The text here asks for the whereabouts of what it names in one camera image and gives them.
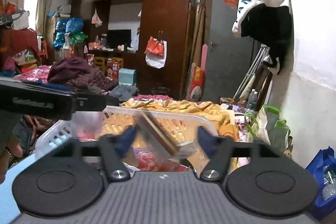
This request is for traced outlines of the person's left hand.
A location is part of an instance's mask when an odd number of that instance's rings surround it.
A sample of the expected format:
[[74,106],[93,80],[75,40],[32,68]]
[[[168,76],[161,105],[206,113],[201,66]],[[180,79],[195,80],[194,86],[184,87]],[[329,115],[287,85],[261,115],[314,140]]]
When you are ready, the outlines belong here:
[[10,155],[13,155],[15,157],[23,156],[23,150],[19,145],[19,139],[15,134],[9,137],[9,140],[5,146],[7,148],[5,148],[1,153],[0,160],[0,184],[5,181],[7,169],[9,166]]

